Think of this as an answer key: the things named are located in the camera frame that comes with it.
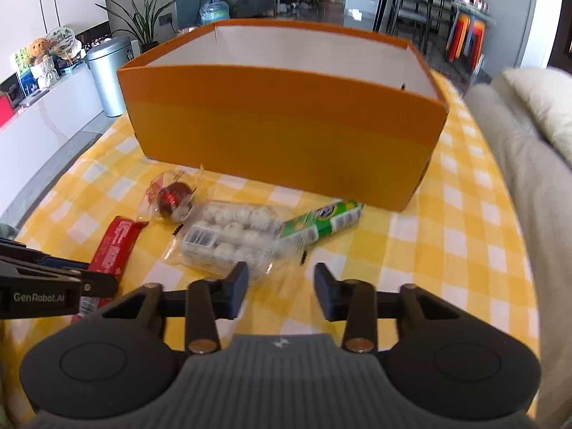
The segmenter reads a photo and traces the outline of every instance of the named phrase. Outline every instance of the red snack bar wrapper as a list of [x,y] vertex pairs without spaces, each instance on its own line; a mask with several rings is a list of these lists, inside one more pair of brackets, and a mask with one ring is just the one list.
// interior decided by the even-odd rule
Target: red snack bar wrapper
[[[115,216],[95,251],[88,271],[113,274],[120,282],[133,246],[141,229],[145,226],[147,226],[147,222],[135,222],[121,216]],[[72,322],[93,313],[97,308],[107,305],[111,300],[111,298],[81,297],[79,313],[72,318]]]

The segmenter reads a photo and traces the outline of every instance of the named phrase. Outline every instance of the wall outlet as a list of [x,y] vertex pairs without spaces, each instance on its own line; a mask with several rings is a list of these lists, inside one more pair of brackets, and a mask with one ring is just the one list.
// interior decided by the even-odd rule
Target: wall outlet
[[173,23],[173,15],[171,13],[159,16],[159,25],[167,25]]

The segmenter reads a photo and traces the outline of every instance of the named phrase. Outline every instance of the decorative fan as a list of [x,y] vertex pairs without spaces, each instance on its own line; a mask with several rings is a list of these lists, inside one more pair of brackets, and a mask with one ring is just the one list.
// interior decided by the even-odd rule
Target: decorative fan
[[69,27],[57,27],[46,38],[51,45],[50,53],[67,60],[71,64],[72,59],[69,52],[76,42],[74,32]]

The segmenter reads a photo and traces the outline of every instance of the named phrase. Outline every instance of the barcode label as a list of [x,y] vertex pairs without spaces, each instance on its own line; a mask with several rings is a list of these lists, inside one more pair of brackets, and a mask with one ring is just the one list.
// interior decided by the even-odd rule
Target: barcode label
[[191,226],[187,236],[185,237],[185,242],[211,247],[214,245],[214,242],[218,237],[218,232],[219,231],[217,229],[212,230],[207,229],[206,227]]
[[304,240],[304,243],[306,245],[314,243],[320,238],[320,235],[318,234],[318,228],[316,226],[308,227],[308,230],[306,231],[305,235],[306,235],[306,240]]
[[97,309],[99,298],[97,297],[80,297],[78,316],[84,317],[90,315]]
[[332,226],[332,232],[337,232],[344,227],[349,226],[356,222],[361,216],[361,209],[356,208],[348,211],[347,213],[342,213],[340,215],[334,216],[330,219],[330,224]]

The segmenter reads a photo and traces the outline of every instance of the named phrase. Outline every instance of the green snack package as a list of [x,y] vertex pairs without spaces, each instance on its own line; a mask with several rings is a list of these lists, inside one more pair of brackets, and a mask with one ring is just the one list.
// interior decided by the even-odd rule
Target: green snack package
[[338,201],[318,210],[286,221],[281,238],[300,237],[305,245],[329,236],[357,222],[362,203],[353,200]]

